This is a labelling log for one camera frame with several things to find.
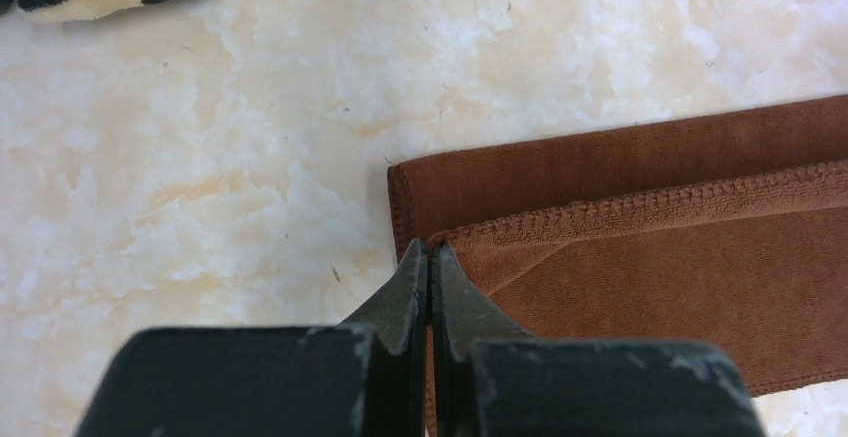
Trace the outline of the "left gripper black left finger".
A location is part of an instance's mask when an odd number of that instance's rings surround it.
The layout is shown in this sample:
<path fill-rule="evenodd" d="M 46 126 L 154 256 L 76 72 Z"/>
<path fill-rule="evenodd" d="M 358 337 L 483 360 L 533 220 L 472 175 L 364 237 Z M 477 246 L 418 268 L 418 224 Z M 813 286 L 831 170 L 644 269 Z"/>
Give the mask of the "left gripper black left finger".
<path fill-rule="evenodd" d="M 421 436 L 428 258 L 335 325 L 159 327 L 115 354 L 80 436 Z"/>

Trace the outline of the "brown towel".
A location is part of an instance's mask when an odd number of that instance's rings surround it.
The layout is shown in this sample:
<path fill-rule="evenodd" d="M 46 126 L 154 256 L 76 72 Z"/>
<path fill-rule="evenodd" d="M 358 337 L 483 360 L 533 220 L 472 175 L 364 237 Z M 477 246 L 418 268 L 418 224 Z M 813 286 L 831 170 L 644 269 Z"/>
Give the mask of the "brown towel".
<path fill-rule="evenodd" d="M 452 246 L 548 338 L 688 338 L 759 396 L 847 375 L 843 95 L 409 160 L 396 250 Z"/>

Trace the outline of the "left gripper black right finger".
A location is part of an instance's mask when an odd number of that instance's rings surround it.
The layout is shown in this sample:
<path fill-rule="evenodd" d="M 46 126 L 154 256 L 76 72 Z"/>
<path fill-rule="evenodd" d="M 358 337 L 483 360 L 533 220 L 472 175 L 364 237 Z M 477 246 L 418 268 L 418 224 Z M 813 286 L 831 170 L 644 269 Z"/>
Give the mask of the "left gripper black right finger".
<path fill-rule="evenodd" d="M 447 244 L 431 253 L 442 436 L 760 436 L 729 356 L 699 341 L 545 339 L 508 317 Z"/>

